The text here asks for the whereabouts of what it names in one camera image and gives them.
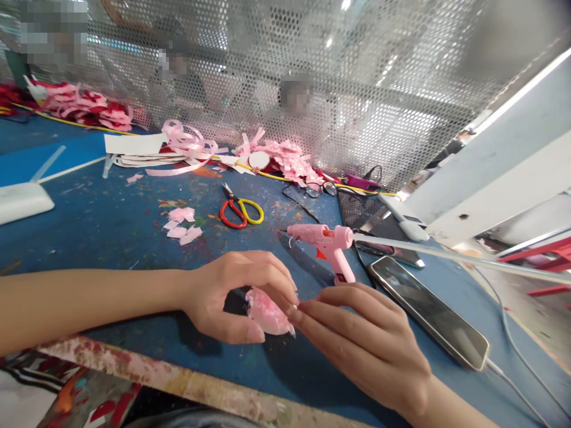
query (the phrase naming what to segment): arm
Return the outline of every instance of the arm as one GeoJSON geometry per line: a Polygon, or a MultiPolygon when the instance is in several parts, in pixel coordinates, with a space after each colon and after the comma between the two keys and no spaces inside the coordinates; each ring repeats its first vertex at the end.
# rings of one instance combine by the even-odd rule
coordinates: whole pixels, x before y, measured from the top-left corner
{"type": "Polygon", "coordinates": [[[377,290],[339,283],[288,316],[361,391],[415,428],[496,426],[431,373],[406,313],[377,290]]]}
{"type": "Polygon", "coordinates": [[[184,310],[202,333],[261,343],[253,320],[223,312],[235,288],[262,288],[283,309],[299,301],[287,268],[271,253],[227,253],[199,269],[72,269],[0,278],[0,355],[103,324],[184,310]]]}

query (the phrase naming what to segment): hot glue gun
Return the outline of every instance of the hot glue gun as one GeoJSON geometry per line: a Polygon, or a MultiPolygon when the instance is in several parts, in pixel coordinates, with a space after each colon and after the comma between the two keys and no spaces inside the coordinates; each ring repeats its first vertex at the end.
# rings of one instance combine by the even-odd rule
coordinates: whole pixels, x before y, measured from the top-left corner
{"type": "Polygon", "coordinates": [[[330,230],[325,225],[292,225],[282,229],[296,241],[303,241],[317,248],[316,259],[327,260],[335,272],[335,284],[338,282],[355,282],[355,275],[343,254],[343,250],[351,247],[353,231],[348,227],[335,226],[330,230]]]}

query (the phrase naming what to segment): red chair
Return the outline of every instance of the red chair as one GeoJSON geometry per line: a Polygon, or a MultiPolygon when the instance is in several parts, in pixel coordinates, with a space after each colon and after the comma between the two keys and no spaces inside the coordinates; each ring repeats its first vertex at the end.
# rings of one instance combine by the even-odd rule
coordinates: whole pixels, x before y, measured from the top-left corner
{"type": "MultiPolygon", "coordinates": [[[[571,237],[562,239],[560,241],[546,244],[530,250],[520,251],[519,253],[511,254],[506,257],[501,257],[496,262],[511,262],[512,260],[524,259],[526,257],[537,256],[538,254],[551,253],[559,257],[543,265],[536,266],[536,269],[548,270],[550,272],[561,272],[563,270],[571,269],[571,237]]],[[[551,294],[559,294],[571,291],[568,285],[558,285],[556,287],[549,287],[528,292],[532,297],[540,297],[551,294]]]]}

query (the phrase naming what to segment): scissors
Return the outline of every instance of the scissors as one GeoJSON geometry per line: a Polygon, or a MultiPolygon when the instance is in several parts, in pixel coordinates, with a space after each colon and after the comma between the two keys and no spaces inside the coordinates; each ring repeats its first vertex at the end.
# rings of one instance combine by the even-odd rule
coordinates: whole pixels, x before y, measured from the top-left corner
{"type": "Polygon", "coordinates": [[[222,185],[222,190],[224,190],[224,193],[228,198],[228,200],[222,204],[222,208],[220,208],[220,219],[222,220],[222,223],[224,223],[228,227],[231,227],[232,229],[243,229],[246,227],[248,223],[257,225],[263,222],[263,210],[257,203],[248,199],[238,198],[226,183],[222,185]],[[238,209],[238,207],[234,204],[234,202],[238,203],[241,210],[238,209]],[[260,218],[258,220],[252,220],[248,215],[248,213],[246,212],[246,207],[244,207],[244,204],[252,205],[256,210],[258,210],[260,218]],[[226,207],[228,205],[230,205],[232,211],[234,211],[236,215],[240,218],[240,220],[242,220],[242,223],[234,224],[228,221],[228,219],[224,215],[224,211],[226,210],[226,207]]]}

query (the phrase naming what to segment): yellow cable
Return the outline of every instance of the yellow cable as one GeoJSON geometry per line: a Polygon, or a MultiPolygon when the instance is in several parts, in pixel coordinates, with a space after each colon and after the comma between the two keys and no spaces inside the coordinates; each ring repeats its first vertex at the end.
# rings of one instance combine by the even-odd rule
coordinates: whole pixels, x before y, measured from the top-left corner
{"type": "MultiPolygon", "coordinates": [[[[55,118],[55,117],[53,117],[52,115],[48,115],[48,114],[39,112],[39,111],[37,111],[37,110],[35,110],[35,109],[31,108],[31,107],[26,107],[26,106],[23,106],[23,105],[21,105],[21,104],[16,104],[16,103],[12,103],[12,104],[15,105],[16,107],[23,108],[23,109],[29,110],[29,111],[33,111],[35,114],[40,115],[41,117],[44,117],[44,118],[46,118],[46,119],[54,120],[54,121],[56,121],[56,122],[61,122],[61,123],[68,124],[68,125],[79,126],[79,127],[81,127],[81,128],[94,129],[94,130],[104,131],[104,132],[112,132],[112,133],[121,134],[121,135],[130,135],[130,136],[138,135],[138,134],[133,134],[133,133],[126,133],[126,132],[123,132],[123,131],[115,131],[115,130],[112,130],[112,129],[109,129],[109,128],[94,127],[94,126],[88,126],[88,125],[84,125],[84,124],[79,124],[79,123],[77,123],[77,122],[70,122],[70,121],[67,121],[67,120],[64,120],[64,119],[55,118]]],[[[253,170],[253,168],[252,168],[250,165],[245,165],[245,164],[243,164],[243,163],[241,163],[241,162],[236,162],[236,165],[241,166],[242,168],[249,169],[250,171],[253,170]]],[[[259,174],[259,175],[263,175],[264,177],[273,178],[274,180],[279,180],[279,181],[293,181],[293,180],[291,180],[291,179],[289,179],[289,178],[276,177],[275,175],[266,174],[265,172],[262,172],[262,171],[258,172],[258,174],[259,174]]],[[[351,187],[351,186],[348,186],[348,185],[346,185],[346,184],[337,184],[337,183],[336,183],[335,186],[337,186],[337,187],[347,187],[347,188],[349,188],[349,189],[351,189],[351,190],[361,191],[361,192],[369,193],[369,194],[383,194],[383,195],[388,195],[388,196],[395,196],[395,197],[401,199],[400,196],[397,195],[396,193],[382,193],[382,192],[381,192],[381,193],[377,193],[377,192],[372,192],[372,191],[369,191],[369,190],[363,190],[363,189],[360,189],[360,188],[358,188],[358,187],[351,187]]]]}

